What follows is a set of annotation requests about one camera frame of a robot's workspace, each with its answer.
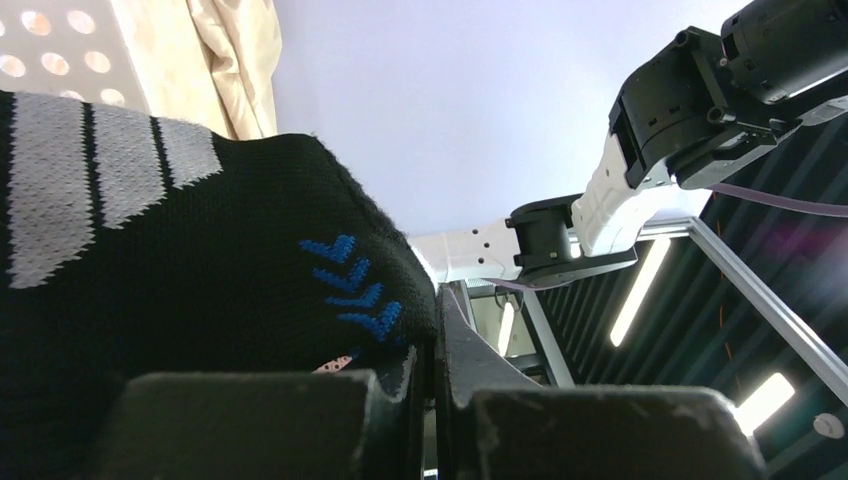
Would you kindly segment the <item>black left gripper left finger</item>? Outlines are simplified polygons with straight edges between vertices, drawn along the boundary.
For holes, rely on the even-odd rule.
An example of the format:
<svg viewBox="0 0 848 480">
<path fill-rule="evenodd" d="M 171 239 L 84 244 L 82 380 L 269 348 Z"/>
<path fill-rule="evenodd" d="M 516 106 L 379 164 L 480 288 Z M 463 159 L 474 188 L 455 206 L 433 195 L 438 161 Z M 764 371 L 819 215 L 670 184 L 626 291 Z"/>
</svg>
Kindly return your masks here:
<svg viewBox="0 0 848 480">
<path fill-rule="evenodd" d="M 414 348 L 330 373 L 156 373 L 131 380 L 89 479 L 417 479 Z"/>
</svg>

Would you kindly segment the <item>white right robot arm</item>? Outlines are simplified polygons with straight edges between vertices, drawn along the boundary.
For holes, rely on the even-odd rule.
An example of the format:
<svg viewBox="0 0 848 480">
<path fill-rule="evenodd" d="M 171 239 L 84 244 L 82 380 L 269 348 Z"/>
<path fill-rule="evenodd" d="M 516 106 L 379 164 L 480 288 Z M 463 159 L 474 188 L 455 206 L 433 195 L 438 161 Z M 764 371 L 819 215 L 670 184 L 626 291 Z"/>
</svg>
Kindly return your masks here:
<svg viewBox="0 0 848 480">
<path fill-rule="evenodd" d="M 543 290 L 633 265 L 679 191 L 709 189 L 847 110 L 847 5 L 754 1 L 719 33 L 679 31 L 623 83 L 585 191 L 417 237 L 437 283 Z"/>
</svg>

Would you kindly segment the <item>black blue sock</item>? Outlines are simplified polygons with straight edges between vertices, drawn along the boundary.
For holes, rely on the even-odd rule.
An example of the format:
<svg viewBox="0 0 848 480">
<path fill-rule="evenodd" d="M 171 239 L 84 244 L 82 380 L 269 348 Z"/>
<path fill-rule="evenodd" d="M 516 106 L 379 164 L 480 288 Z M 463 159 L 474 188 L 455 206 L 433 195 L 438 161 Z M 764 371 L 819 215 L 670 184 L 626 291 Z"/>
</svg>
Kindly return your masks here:
<svg viewBox="0 0 848 480">
<path fill-rule="evenodd" d="M 433 338 L 436 287 L 317 138 L 1 95 L 1 475 L 77 479 L 123 384 Z"/>
</svg>

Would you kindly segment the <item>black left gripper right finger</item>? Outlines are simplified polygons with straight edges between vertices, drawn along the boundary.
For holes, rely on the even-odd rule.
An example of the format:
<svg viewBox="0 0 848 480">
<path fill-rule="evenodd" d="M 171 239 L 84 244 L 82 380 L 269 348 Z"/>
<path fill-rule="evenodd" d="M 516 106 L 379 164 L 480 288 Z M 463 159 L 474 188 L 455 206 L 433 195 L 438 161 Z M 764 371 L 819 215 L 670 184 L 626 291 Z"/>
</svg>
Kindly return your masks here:
<svg viewBox="0 0 848 480">
<path fill-rule="evenodd" d="M 676 386 L 542 386 L 438 294 L 443 479 L 763 479 L 766 464 L 720 393 Z"/>
</svg>

